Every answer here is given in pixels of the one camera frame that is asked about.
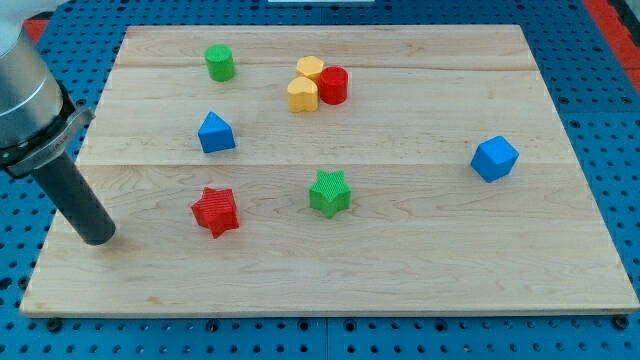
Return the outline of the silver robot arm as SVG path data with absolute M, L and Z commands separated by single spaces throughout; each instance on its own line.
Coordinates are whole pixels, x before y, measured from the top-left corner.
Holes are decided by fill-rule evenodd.
M 16 178 L 61 156 L 94 118 L 90 108 L 76 107 L 23 27 L 27 19 L 65 2 L 1 3 L 1 169 Z

